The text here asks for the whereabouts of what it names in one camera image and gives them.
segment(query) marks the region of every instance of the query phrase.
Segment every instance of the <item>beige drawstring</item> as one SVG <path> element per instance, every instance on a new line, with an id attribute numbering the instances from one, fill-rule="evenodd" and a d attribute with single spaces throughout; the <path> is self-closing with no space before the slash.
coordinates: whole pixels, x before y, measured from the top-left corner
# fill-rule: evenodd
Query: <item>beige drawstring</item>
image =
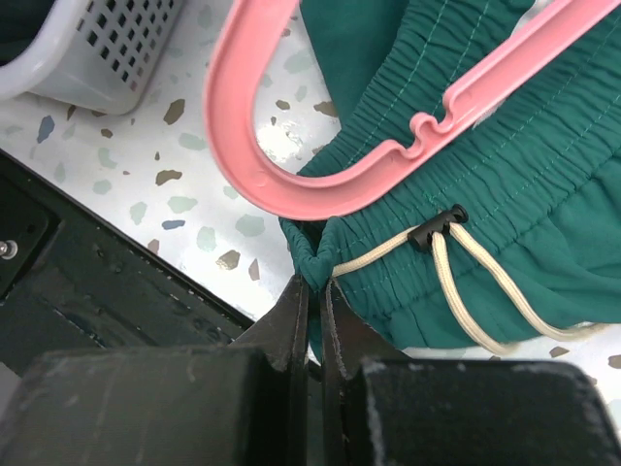
<path id="1" fill-rule="evenodd" d="M 415 228 L 417 227 L 414 226 L 399 233 L 394 238 L 391 238 L 374 250 L 370 250 L 366 254 L 354 260 L 337 265 L 333 270 L 333 277 L 348 274 L 355 270 L 361 269 L 372 262 L 375 262 L 391 250 L 407 242 L 409 232 Z M 520 291 L 505 269 L 501 267 L 494 257 L 492 257 L 492 255 L 487 252 L 487 250 L 485 250 L 485 248 L 480 245 L 462 225 L 454 222 L 450 223 L 449 232 L 450 235 L 478 261 L 479 264 L 489 271 L 496 283 L 503 289 L 508 298 L 515 305 L 519 313 L 526 318 L 526 320 L 541 335 L 545 335 L 558 341 L 568 341 L 591 335 L 606 327 L 606 324 L 599 323 L 562 329 L 547 324 L 533 310 L 524 294 L 522 294 L 522 291 Z M 442 233 L 435 232 L 433 234 L 431 246 L 432 254 L 434 256 L 434 264 L 436 265 L 436 272 L 438 273 L 438 279 L 440 280 L 442 291 L 446 297 L 446 302 L 464 331 L 476 343 L 490 352 L 503 355 L 513 351 L 516 348 L 516 345 L 503 345 L 494 340 L 487 333 L 485 333 L 485 331 L 476 323 L 468 312 L 468 309 L 459 295 L 455 281 L 453 280 L 453 274 L 451 273 L 450 263 L 448 261 L 448 251 L 446 250 L 446 239 Z"/>

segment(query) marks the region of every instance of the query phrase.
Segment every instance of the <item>pink plastic hanger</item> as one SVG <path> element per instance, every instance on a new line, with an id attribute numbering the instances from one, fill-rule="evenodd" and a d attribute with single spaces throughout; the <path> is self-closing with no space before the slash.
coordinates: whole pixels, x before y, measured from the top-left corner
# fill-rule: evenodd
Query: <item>pink plastic hanger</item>
<path id="1" fill-rule="evenodd" d="M 270 161 L 253 124 L 254 94 L 298 1 L 235 1 L 212 59 L 204 108 L 213 157 L 231 185 L 256 206 L 299 220 L 343 216 L 374 202 L 621 4 L 555 0 L 446 90 L 441 123 L 414 115 L 411 147 L 384 141 L 338 174 L 305 178 Z"/>

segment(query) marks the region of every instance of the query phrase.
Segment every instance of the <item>basket hole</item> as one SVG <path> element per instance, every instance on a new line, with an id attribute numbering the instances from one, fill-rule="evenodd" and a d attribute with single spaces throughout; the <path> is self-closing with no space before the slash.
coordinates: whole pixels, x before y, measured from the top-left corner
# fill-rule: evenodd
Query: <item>basket hole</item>
<path id="1" fill-rule="evenodd" d="M 95 31 L 90 31 L 90 34 L 88 34 L 88 39 L 86 39 L 86 40 L 92 46 L 97 44 L 97 34 L 95 34 Z"/>
<path id="2" fill-rule="evenodd" d="M 106 27 L 107 22 L 108 20 L 103 15 L 99 15 L 99 17 L 97 18 L 97 25 L 101 27 L 102 29 Z"/>

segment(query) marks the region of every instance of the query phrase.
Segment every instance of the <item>terrazzo table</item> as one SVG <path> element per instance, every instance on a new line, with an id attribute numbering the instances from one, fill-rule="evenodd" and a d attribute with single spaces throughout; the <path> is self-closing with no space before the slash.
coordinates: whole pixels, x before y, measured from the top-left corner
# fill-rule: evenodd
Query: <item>terrazzo table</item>
<path id="1" fill-rule="evenodd" d="M 0 103 L 0 148 L 242 313 L 257 319 L 293 273 L 278 220 L 220 175 L 205 140 L 201 94 L 230 1 L 188 0 L 143 101 L 106 116 L 31 94 Z M 258 94 L 258 141 L 295 172 L 339 130 L 299 15 Z M 410 355 L 489 358 L 483 349 Z M 568 361 L 600 390 L 621 429 L 621 327 L 587 341 L 539 338 L 512 358 Z"/>

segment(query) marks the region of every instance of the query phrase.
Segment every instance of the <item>metal bolt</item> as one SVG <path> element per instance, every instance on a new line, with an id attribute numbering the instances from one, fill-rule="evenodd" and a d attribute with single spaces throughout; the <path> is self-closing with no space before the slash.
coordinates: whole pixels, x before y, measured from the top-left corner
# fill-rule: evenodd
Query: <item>metal bolt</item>
<path id="1" fill-rule="evenodd" d="M 17 243 L 15 241 L 0 241 L 0 258 L 9 260 L 17 255 Z"/>

